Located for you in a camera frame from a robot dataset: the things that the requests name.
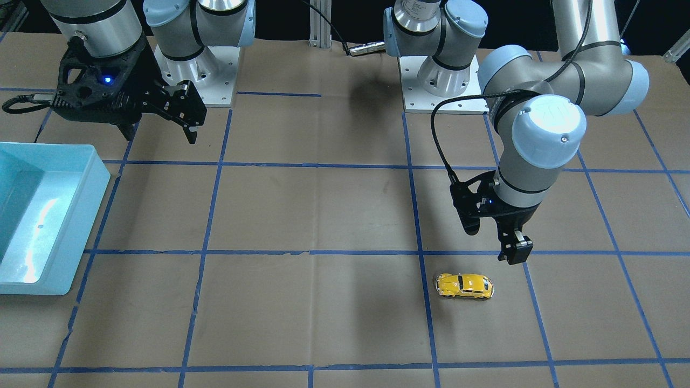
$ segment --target white mounting plate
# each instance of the white mounting plate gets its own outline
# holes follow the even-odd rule
[[[223,47],[213,46],[208,47],[219,61],[219,66],[224,67],[223,73],[218,77],[213,77],[213,82],[206,82],[205,79],[195,82],[195,86],[199,91],[199,95],[204,100],[204,105],[209,108],[230,108],[235,96],[237,81],[237,69],[239,68],[239,47]],[[163,79],[166,81],[169,78],[167,66],[163,60],[161,49],[156,47],[155,51],[156,61],[161,68]]]
[[[417,73],[426,57],[400,57],[400,81],[402,83],[402,96],[405,103],[405,112],[431,113],[434,107],[451,97],[438,97],[424,90],[417,80]],[[470,82],[461,96],[480,95],[482,90],[477,79],[479,62],[477,57],[472,58],[470,65]],[[488,112],[486,101],[483,99],[470,99],[443,105],[438,113],[451,113],[457,115],[483,115]]]

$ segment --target blue tape grid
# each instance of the blue tape grid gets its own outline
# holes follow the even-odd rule
[[[659,346],[656,343],[656,339],[654,338],[654,334],[651,332],[651,326],[649,325],[649,321],[647,320],[647,316],[644,314],[644,310],[642,309],[642,304],[640,304],[640,299],[638,298],[638,293],[635,291],[635,286],[633,286],[633,281],[630,278],[630,274],[628,273],[628,268],[625,265],[625,261],[623,260],[623,255],[620,252],[620,249],[618,248],[618,242],[616,242],[615,236],[613,235],[613,230],[611,229],[611,225],[609,224],[609,219],[606,216],[606,213],[604,212],[604,207],[602,206],[601,201],[599,200],[599,195],[597,194],[597,190],[594,187],[594,182],[592,181],[592,177],[590,176],[588,170],[587,170],[587,164],[584,162],[584,158],[582,157],[582,153],[578,151],[578,158],[580,158],[580,163],[582,163],[582,167],[585,169],[584,174],[587,177],[587,182],[589,182],[589,187],[592,190],[592,194],[594,195],[594,200],[597,202],[597,206],[599,208],[599,212],[601,213],[602,219],[604,220],[604,224],[606,225],[607,232],[609,233],[609,237],[611,238],[611,243],[613,244],[613,248],[617,252],[617,257],[618,257],[618,262],[620,263],[620,268],[623,271],[623,275],[625,276],[625,281],[628,284],[628,288],[630,289],[630,292],[633,296],[633,300],[635,301],[635,306],[638,309],[638,313],[640,314],[640,318],[642,319],[642,323],[644,325],[644,329],[647,331],[647,335],[649,336],[649,341],[651,342],[652,347],[654,348],[654,353],[656,353],[656,358],[661,366],[661,370],[664,374],[664,378],[666,379],[666,383],[668,384],[669,388],[673,388],[673,382],[671,381],[671,376],[669,375],[669,371],[666,368],[666,363],[664,362],[663,357],[661,356],[661,351],[659,350]]]
[[[3,33],[0,35],[0,42],[3,41],[7,33]],[[542,60],[540,52],[537,52],[537,55],[539,57],[539,60]],[[0,91],[17,91],[17,92],[25,92],[25,91],[33,91],[33,92],[52,92],[54,90],[52,89],[29,89],[29,88],[0,88]],[[274,96],[293,96],[293,97],[321,97],[321,95],[316,95],[316,94],[307,94],[307,93],[255,93],[255,92],[238,92],[238,94],[245,94],[245,95],[274,95]],[[224,157],[224,150],[225,150],[225,145],[228,139],[228,131],[229,131],[229,121],[230,121],[230,115],[228,115],[228,127],[226,128],[226,136],[224,138],[224,147],[221,151],[221,157],[218,163],[214,162],[163,162],[163,161],[128,161],[127,157],[130,152],[132,142],[129,143],[125,155],[123,159],[120,160],[108,160],[105,161],[106,163],[109,164],[120,164],[120,175],[125,167],[126,164],[192,164],[192,165],[218,165],[218,171],[217,171],[217,176],[216,176],[216,181],[215,181],[215,187],[213,191],[213,198],[212,198],[212,204],[209,210],[209,218],[208,218],[208,224],[207,224],[207,230],[206,230],[206,236],[204,238],[204,249],[201,251],[115,251],[115,250],[99,250],[98,249],[98,243],[100,241],[108,214],[110,212],[110,208],[112,206],[113,200],[115,198],[115,193],[117,192],[117,187],[119,186],[120,183],[120,177],[116,178],[112,192],[110,194],[110,197],[108,199],[108,203],[106,205],[106,211],[103,216],[103,219],[101,221],[101,224],[99,225],[96,241],[94,244],[94,249],[91,250],[86,250],[85,253],[89,254],[89,261],[86,266],[85,273],[82,277],[81,285],[79,287],[79,292],[77,294],[77,305],[73,308],[72,310],[72,315],[70,317],[70,321],[68,324],[68,335],[65,337],[63,340],[62,346],[60,348],[60,352],[58,354],[58,357],[56,359],[55,366],[53,368],[0,368],[0,374],[32,374],[32,373],[41,373],[41,374],[46,374],[46,373],[51,373],[51,379],[48,384],[48,387],[52,387],[55,384],[55,377],[57,374],[62,374],[62,373],[109,373],[109,372],[139,372],[139,373],[161,373],[161,372],[168,372],[168,373],[180,373],[180,387],[184,385],[184,374],[185,372],[198,372],[198,371],[307,371],[308,372],[308,386],[311,388],[313,386],[313,372],[314,370],[319,371],[319,370],[361,370],[361,369],[433,369],[434,370],[434,375],[435,375],[435,384],[436,387],[440,386],[440,379],[438,377],[438,369],[445,369],[445,368],[490,368],[490,367],[543,367],[543,366],[549,366],[551,369],[551,373],[554,377],[554,385],[557,387],[558,386],[558,381],[557,378],[555,377],[555,370],[554,366],[561,366],[561,365],[634,365],[634,364],[654,364],[658,363],[664,372],[664,377],[667,380],[667,384],[669,387],[673,386],[673,383],[671,382],[671,379],[669,377],[668,371],[665,367],[665,364],[684,364],[684,363],[690,363],[690,358],[663,358],[659,348],[656,344],[656,340],[653,337],[653,334],[651,332],[651,327],[649,326],[649,323],[647,321],[647,318],[644,314],[644,311],[642,310],[642,306],[640,304],[640,301],[637,297],[637,293],[635,292],[634,286],[632,285],[632,281],[629,277],[629,274],[627,272],[627,268],[625,267],[624,260],[622,259],[623,255],[661,255],[661,256],[690,256],[690,252],[646,252],[646,251],[621,251],[618,248],[618,245],[615,241],[615,237],[613,236],[613,232],[611,230],[611,227],[608,223],[608,219],[606,217],[606,214],[604,212],[604,209],[601,206],[601,203],[599,201],[598,195],[596,193],[596,189],[593,185],[593,182],[591,180],[590,173],[664,173],[667,175],[669,182],[671,183],[674,191],[676,192],[676,195],[678,196],[678,199],[680,200],[681,204],[683,205],[683,208],[686,212],[686,214],[690,217],[690,211],[688,209],[687,203],[685,202],[683,196],[678,190],[678,187],[676,186],[676,183],[673,180],[673,177],[671,174],[688,174],[690,171],[687,170],[669,170],[665,163],[663,162],[658,150],[656,149],[655,144],[653,143],[651,137],[649,136],[649,133],[647,132],[646,127],[644,126],[644,123],[642,122],[641,117],[639,116],[638,112],[635,111],[635,116],[637,117],[638,121],[640,122],[640,125],[644,131],[645,136],[647,137],[652,149],[654,150],[654,153],[656,157],[659,160],[659,163],[662,166],[662,170],[615,170],[615,169],[588,169],[586,167],[586,164],[584,163],[584,159],[582,158],[582,155],[578,153],[578,157],[580,158],[580,161],[582,162],[583,168],[567,168],[565,169],[566,171],[574,171],[574,172],[583,172],[586,174],[588,182],[590,184],[590,187],[592,189],[592,192],[595,196],[595,200],[599,206],[599,210],[602,214],[602,217],[604,218],[604,223],[607,226],[607,231],[609,232],[609,236],[611,237],[612,243],[615,247],[615,251],[534,251],[532,254],[534,255],[582,255],[582,254],[617,254],[619,258],[619,262],[621,264],[622,270],[624,272],[626,281],[629,285],[629,288],[633,294],[633,299],[635,300],[635,304],[638,308],[638,311],[640,313],[640,316],[642,318],[642,321],[645,325],[645,329],[647,330],[647,333],[650,337],[650,341],[652,342],[653,348],[656,352],[657,358],[640,358],[640,359],[635,359],[635,358],[627,358],[627,359],[605,359],[605,360],[552,360],[550,357],[550,351],[549,351],[549,346],[548,346],[548,340],[546,339],[546,333],[543,328],[543,322],[541,321],[540,317],[540,312],[538,310],[538,304],[536,300],[536,295],[534,293],[533,287],[531,285],[531,276],[529,275],[529,268],[525,264],[524,265],[524,271],[525,275],[527,278],[527,281],[529,283],[529,288],[531,292],[531,297],[533,298],[533,303],[535,306],[535,312],[538,317],[538,321],[540,323],[540,331],[542,332],[542,338],[544,340],[544,346],[547,351],[547,358],[548,360],[545,361],[519,361],[519,362],[461,362],[461,363],[439,363],[436,360],[436,355],[435,355],[435,343],[433,339],[433,322],[431,320],[431,309],[429,307],[429,301],[428,301],[428,289],[426,287],[426,276],[425,276],[425,267],[424,267],[424,255],[477,255],[477,254],[491,254],[494,255],[497,252],[494,251],[424,251],[422,249],[422,241],[421,241],[421,233],[420,233],[420,226],[419,226],[419,215],[417,211],[417,204],[416,204],[416,194],[415,194],[415,188],[414,188],[414,177],[413,177],[413,171],[414,170],[420,170],[420,169],[443,169],[443,166],[414,166],[412,165],[411,162],[411,152],[410,152],[410,144],[409,144],[409,138],[408,138],[408,133],[407,133],[407,127],[406,127],[406,120],[403,115],[403,120],[404,120],[404,130],[405,130],[405,138],[406,138],[406,148],[407,148],[407,153],[408,153],[408,165],[407,166],[374,166],[374,165],[336,165],[336,164],[259,164],[259,163],[239,163],[239,162],[223,162],[223,157]],[[48,118],[50,116],[50,112],[46,114],[46,117],[43,120],[43,123],[41,125],[41,128],[39,129],[39,132],[37,134],[40,135],[43,127],[45,126]],[[489,126],[488,119],[486,118],[486,115],[484,116],[484,121],[486,124],[486,129],[488,131],[489,139],[491,141],[491,147],[492,151],[494,154],[494,158],[497,160],[498,155],[496,152],[495,144],[493,143],[493,138],[491,135],[491,127]],[[412,196],[413,196],[413,211],[415,213],[415,229],[417,233],[417,245],[418,245],[418,250],[417,251],[211,251],[208,250],[208,236],[210,235],[210,226],[213,222],[213,209],[215,206],[215,198],[217,196],[217,189],[218,189],[218,184],[220,180],[220,174],[221,174],[221,168],[222,166],[276,166],[276,167],[311,167],[311,168],[407,168],[409,172],[409,177],[410,177],[410,185],[411,185],[411,191],[412,191]],[[466,170],[486,170],[490,169],[490,167],[481,167],[481,166],[457,166],[456,168],[458,169],[466,169]],[[207,254],[227,254],[227,255],[233,255],[233,254],[301,254],[304,252],[308,252],[313,255],[319,255],[319,254],[344,254],[344,255],[377,255],[377,254],[383,254],[383,255],[419,255],[420,257],[420,271],[422,274],[422,284],[424,288],[424,299],[425,299],[425,306],[427,310],[427,320],[428,320],[428,327],[429,327],[429,336],[430,336],[430,343],[431,343],[431,351],[432,351],[432,363],[431,364],[409,364],[409,365],[385,365],[385,364],[374,364],[374,365],[331,365],[331,366],[325,366],[325,367],[315,367],[313,365],[306,365],[306,366],[290,366],[290,365],[275,365],[275,366],[210,366],[210,367],[187,367],[186,366],[186,360],[188,360],[188,352],[190,348],[190,343],[191,343],[191,338],[193,334],[193,327],[194,327],[194,322],[193,320],[195,319],[195,314],[197,311],[197,306],[198,306],[198,298],[199,298],[199,292],[201,289],[201,281],[203,280],[203,272],[204,272],[204,258],[205,255]],[[188,330],[188,341],[186,344],[185,348],[185,354],[184,354],[184,360],[183,360],[183,366],[182,367],[153,367],[153,368],[111,368],[111,367],[100,367],[100,368],[79,368],[79,367],[71,367],[71,368],[65,368],[61,367],[61,360],[64,355],[64,351],[66,350],[66,346],[70,337],[70,334],[72,332],[73,324],[76,318],[76,314],[79,309],[79,303],[81,302],[81,298],[83,296],[83,291],[86,287],[86,281],[88,279],[88,274],[90,272],[90,268],[93,262],[94,257],[96,254],[102,254],[102,253],[120,253],[120,254],[157,254],[157,253],[166,253],[166,254],[189,254],[189,253],[196,253],[196,254],[202,254],[202,259],[199,265],[199,281],[197,283],[197,288],[195,291],[195,303],[194,303],[194,309],[193,309],[193,314],[190,317],[190,328]]]
[[[640,126],[642,127],[642,131],[644,132],[644,136],[647,138],[647,141],[649,142],[651,149],[654,150],[654,155],[656,155],[656,159],[659,161],[659,164],[661,164],[663,171],[666,173],[666,176],[669,179],[671,186],[673,187],[673,191],[676,192],[676,196],[680,200],[680,204],[683,206],[683,209],[685,210],[685,214],[688,217],[690,217],[690,209],[688,209],[687,203],[683,199],[683,196],[680,194],[680,191],[678,190],[678,186],[676,186],[676,181],[673,180],[673,177],[671,176],[668,168],[666,168],[666,164],[664,163],[664,160],[661,158],[661,154],[659,153],[659,150],[656,149],[656,145],[652,141],[651,136],[649,136],[649,132],[647,132],[647,127],[644,126],[644,122],[642,122],[642,118],[640,117],[640,114],[637,112],[637,110],[633,110],[633,113],[635,113],[635,117],[637,117],[638,122],[640,123]]]

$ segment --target plastic bin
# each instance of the plastic bin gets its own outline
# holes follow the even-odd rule
[[[93,146],[0,142],[0,293],[70,290],[109,179]]]

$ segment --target light blue joint cap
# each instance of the light blue joint cap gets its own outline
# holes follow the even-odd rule
[[[446,15],[451,23],[475,38],[482,38],[489,24],[486,11],[472,0],[449,0]]]
[[[618,105],[604,116],[632,112],[647,96],[649,91],[649,73],[647,69],[638,62],[628,61],[627,59],[626,61],[633,66],[633,78],[630,80],[630,86],[628,86],[628,91],[625,92]]]
[[[392,57],[400,57],[400,48],[397,47],[395,37],[395,24],[393,23],[393,8],[384,10],[384,43],[386,53]]]
[[[145,0],[144,15],[150,27],[160,27],[175,20],[189,6],[189,0]]]
[[[254,36],[256,35],[256,2],[255,0],[247,1],[247,13],[244,18],[244,25],[242,26],[242,33],[239,36],[237,47],[251,46],[252,43],[254,43]]]
[[[582,109],[559,95],[530,99],[513,122],[513,144],[539,168],[564,166],[575,156],[587,129]]]
[[[482,87],[482,93],[484,89],[486,89],[486,85],[489,84],[491,78],[493,78],[503,66],[507,65],[515,58],[525,56],[532,58],[532,55],[527,52],[527,50],[515,44],[499,47],[489,53],[479,66],[479,73],[477,74],[479,85]]]

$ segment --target yellow toy car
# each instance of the yellow toy car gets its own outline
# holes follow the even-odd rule
[[[493,283],[484,275],[442,273],[436,277],[436,291],[445,298],[487,300],[493,296]]]

